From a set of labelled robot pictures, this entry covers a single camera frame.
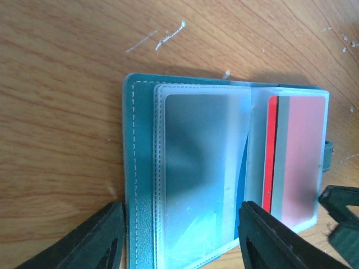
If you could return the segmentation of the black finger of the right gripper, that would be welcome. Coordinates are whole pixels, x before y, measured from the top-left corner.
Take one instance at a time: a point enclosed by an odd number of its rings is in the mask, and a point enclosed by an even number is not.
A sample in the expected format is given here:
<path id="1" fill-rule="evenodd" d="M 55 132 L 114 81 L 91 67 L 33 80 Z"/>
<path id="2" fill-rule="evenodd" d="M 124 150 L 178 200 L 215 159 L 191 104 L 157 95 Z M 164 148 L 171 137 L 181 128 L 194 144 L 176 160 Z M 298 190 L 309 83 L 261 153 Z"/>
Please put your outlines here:
<path id="1" fill-rule="evenodd" d="M 358 216 L 348 206 L 358 206 L 358 188 L 329 185 L 319 203 L 338 225 L 330 233 L 330 245 L 352 268 L 358 268 Z"/>

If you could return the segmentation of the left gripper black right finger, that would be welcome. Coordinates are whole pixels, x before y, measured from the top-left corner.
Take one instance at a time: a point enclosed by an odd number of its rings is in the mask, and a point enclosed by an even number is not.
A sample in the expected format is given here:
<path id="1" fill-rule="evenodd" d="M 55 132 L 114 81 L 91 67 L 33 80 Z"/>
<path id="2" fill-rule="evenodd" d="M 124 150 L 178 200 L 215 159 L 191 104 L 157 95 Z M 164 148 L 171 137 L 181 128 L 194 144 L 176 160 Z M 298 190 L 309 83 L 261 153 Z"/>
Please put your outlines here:
<path id="1" fill-rule="evenodd" d="M 289 228 L 255 202 L 243 203 L 238 229 L 245 268 L 352 268 L 299 236 L 315 223 L 312 217 Z"/>

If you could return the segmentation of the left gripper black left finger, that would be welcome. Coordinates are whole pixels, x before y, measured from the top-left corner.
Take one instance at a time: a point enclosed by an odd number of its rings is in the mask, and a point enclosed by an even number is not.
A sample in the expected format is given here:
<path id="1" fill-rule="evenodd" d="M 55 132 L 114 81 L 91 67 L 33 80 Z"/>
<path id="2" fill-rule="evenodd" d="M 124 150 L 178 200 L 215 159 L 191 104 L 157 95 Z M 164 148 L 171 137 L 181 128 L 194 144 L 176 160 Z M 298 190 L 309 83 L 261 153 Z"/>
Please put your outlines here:
<path id="1" fill-rule="evenodd" d="M 122 203 L 110 202 L 18 268 L 120 268 L 124 241 Z"/>

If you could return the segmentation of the red white credit card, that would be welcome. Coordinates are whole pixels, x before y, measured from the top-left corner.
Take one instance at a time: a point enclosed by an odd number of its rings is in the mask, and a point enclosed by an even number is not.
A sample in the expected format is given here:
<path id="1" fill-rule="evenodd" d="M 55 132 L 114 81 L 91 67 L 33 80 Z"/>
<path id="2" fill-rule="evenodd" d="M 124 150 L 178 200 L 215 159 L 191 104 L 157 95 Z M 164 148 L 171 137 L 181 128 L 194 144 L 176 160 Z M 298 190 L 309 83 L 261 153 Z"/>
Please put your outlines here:
<path id="1" fill-rule="evenodd" d="M 316 223 L 327 117 L 326 96 L 268 100 L 262 207 L 296 233 Z"/>

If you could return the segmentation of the blue card holder wallet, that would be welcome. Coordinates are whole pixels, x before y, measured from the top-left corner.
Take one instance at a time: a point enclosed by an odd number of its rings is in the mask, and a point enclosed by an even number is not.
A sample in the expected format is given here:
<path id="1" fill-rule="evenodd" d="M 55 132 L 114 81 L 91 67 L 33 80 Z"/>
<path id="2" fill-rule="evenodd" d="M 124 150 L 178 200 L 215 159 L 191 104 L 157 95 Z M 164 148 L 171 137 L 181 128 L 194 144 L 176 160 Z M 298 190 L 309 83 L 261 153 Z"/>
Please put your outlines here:
<path id="1" fill-rule="evenodd" d="M 122 123 L 128 268 L 200 268 L 240 243 L 243 202 L 262 207 L 271 96 L 316 86 L 129 74 Z"/>

